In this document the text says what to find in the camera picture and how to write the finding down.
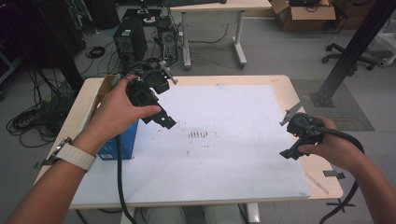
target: person's right hand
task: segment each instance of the person's right hand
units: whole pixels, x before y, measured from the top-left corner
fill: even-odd
[[[320,119],[326,128],[335,129],[335,124],[332,120],[323,117],[316,117]],[[355,167],[357,162],[361,160],[363,153],[359,151],[349,141],[326,133],[323,142],[317,145],[303,145],[298,148],[300,152],[316,154],[323,157],[328,162],[351,172]]]

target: black pole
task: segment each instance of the black pole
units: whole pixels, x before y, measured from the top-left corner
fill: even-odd
[[[347,77],[359,57],[367,49],[375,36],[396,8],[395,0],[376,0],[373,8],[352,36],[345,51],[335,64],[318,92],[311,93],[315,106],[332,106],[335,91]]]

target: chair wheel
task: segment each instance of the chair wheel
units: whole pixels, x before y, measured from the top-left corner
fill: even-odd
[[[326,50],[327,50],[327,51],[332,50],[332,46],[331,46],[331,45],[326,46]]]
[[[329,61],[329,58],[327,56],[322,58],[322,63],[327,63],[328,61]]]
[[[354,70],[350,70],[348,76],[349,76],[349,77],[352,77],[353,74],[355,74],[355,72],[356,72],[356,70],[355,70],[355,71],[354,71]]]
[[[375,64],[370,64],[369,66],[367,66],[367,70],[371,71],[371,70],[373,70],[374,67],[375,67]]]

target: black marks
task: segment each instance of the black marks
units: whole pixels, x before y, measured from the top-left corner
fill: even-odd
[[[191,130],[189,133],[189,138],[206,138],[208,136],[205,130]]]

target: metal table leg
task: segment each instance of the metal table leg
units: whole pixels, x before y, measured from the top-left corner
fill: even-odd
[[[233,45],[235,46],[236,53],[239,58],[239,62],[241,63],[241,68],[243,69],[246,64],[248,64],[247,58],[245,57],[245,53],[241,47],[241,34],[242,34],[242,26],[244,24],[244,16],[245,11],[239,12],[238,17],[238,25],[236,27],[236,36],[233,36]]]
[[[190,58],[190,49],[189,49],[189,39],[187,38],[187,24],[186,24],[186,12],[181,13],[181,24],[183,29],[183,62],[184,67],[188,70],[191,70],[191,58]]]

